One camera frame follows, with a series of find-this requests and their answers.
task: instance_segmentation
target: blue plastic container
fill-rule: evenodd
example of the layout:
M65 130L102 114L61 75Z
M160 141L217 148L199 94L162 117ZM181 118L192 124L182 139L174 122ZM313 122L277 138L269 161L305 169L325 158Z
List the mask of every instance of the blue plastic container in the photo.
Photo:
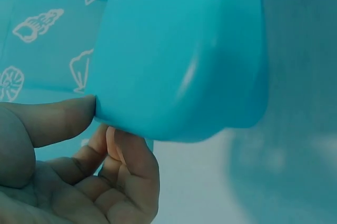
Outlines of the blue plastic container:
M261 0L108 0L88 76L96 118L149 139L250 127L267 103Z

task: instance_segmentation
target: white surface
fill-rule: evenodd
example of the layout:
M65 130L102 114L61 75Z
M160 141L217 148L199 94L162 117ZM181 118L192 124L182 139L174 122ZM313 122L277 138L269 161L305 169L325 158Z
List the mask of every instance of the white surface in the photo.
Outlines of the white surface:
M156 142L155 224L337 223L337 0L264 0L270 101L254 128Z

